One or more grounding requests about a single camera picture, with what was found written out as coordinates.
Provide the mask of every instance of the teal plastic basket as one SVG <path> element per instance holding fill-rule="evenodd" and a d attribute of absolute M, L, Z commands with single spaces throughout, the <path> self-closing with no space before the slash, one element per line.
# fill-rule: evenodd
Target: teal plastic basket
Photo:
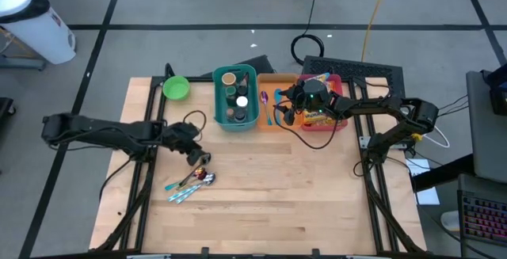
<path fill-rule="evenodd" d="M 227 120 L 226 111 L 229 108 L 225 96 L 225 88 L 222 84 L 222 76 L 226 73 L 233 73 L 239 80 L 245 73 L 248 73 L 248 105 L 246 106 L 246 120 L 243 123 L 231 123 Z M 257 91 L 257 74 L 250 65 L 239 64 L 220 67 L 213 72 L 215 83 L 215 120 L 225 131 L 247 131 L 255 128 L 259 118 L 259 93 Z"/>

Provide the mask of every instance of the wooden table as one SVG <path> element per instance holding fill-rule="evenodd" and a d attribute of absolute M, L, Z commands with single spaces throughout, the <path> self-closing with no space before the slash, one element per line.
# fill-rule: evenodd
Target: wooden table
<path fill-rule="evenodd" d="M 143 119 L 150 81 L 131 79 L 122 122 Z M 383 78 L 368 81 L 385 84 Z M 360 160 L 353 118 L 322 150 L 312 150 L 281 130 L 225 132 L 213 119 L 212 86 L 192 83 L 186 101 L 166 103 L 165 118 L 171 124 L 194 109 L 206 113 L 208 123 L 200 145 L 212 153 L 208 169 L 216 173 L 217 181 L 182 204 L 169 203 L 167 197 L 172 192 L 164 187 L 182 179 L 192 168 L 184 155 L 159 148 L 142 251 L 200 253 L 201 247 L 207 246 L 211 253 L 309 254 L 311 249 L 319 248 L 322 254 L 375 254 L 364 180 L 352 173 Z M 348 96 L 346 84 L 343 90 Z M 383 87 L 368 87 L 370 97 L 386 92 Z M 202 124 L 199 114 L 189 120 L 197 127 Z M 367 135 L 365 118 L 362 121 Z M 383 132 L 396 121 L 391 116 L 378 115 L 374 116 L 374 123 L 376 130 Z M 300 133 L 314 145 L 330 137 L 329 132 Z M 389 156 L 405 161 L 400 151 L 392 150 Z M 109 173 L 126 160 L 123 152 L 113 152 Z M 383 168 L 395 218 L 425 249 L 407 168 L 391 160 Z M 105 188 L 90 248 L 99 246 L 125 213 L 133 169 L 134 165 L 129 165 Z M 389 249 L 385 221 L 379 211 L 378 214 L 384 249 Z M 132 221 L 130 247 L 137 220 Z"/>

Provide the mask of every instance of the red basket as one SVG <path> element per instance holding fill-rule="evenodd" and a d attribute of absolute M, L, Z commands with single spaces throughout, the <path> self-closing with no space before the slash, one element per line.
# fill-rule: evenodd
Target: red basket
<path fill-rule="evenodd" d="M 318 76 L 318 75 L 315 75 L 315 74 L 302 74 L 302 75 L 299 76 L 299 80 L 303 80 L 304 81 L 306 79 L 309 79 L 309 78 L 312 78 L 312 77 L 315 77 L 315 76 Z M 334 91 L 336 93 L 338 93 L 340 95 L 343 94 L 343 89 L 341 88 L 341 78 L 340 78 L 340 75 L 331 74 L 328 77 L 327 81 L 328 82 L 332 82 L 334 84 Z M 339 131 L 342 128 L 346 127 L 347 123 L 348 123 L 347 120 L 342 120 L 341 123 L 336 126 L 336 130 L 335 131 Z M 305 125 L 305 124 L 301 124 L 301 128 L 304 131 L 332 131 L 333 128 L 334 128 L 334 124 L 333 125 L 313 125 L 313 126 L 308 126 L 308 125 Z"/>

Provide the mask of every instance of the green bowl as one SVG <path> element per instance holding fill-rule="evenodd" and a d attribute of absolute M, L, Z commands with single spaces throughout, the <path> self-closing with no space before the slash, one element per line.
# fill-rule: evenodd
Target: green bowl
<path fill-rule="evenodd" d="M 162 87 L 164 95 L 173 101 L 186 99 L 190 93 L 190 83 L 183 76 L 173 76 L 164 82 Z"/>

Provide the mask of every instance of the paper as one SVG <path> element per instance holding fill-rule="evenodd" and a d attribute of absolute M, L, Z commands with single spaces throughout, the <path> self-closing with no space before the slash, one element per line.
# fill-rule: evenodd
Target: paper
<path fill-rule="evenodd" d="M 406 164 L 409 166 L 410 174 L 412 177 L 417 176 L 420 173 L 424 173 L 429 171 L 429 163 L 426 159 L 407 159 Z M 417 193 L 417 198 L 419 199 L 419 204 L 425 205 L 439 205 L 440 201 L 438 200 L 438 195 L 436 194 L 435 187 L 424 190 L 422 192 Z"/>

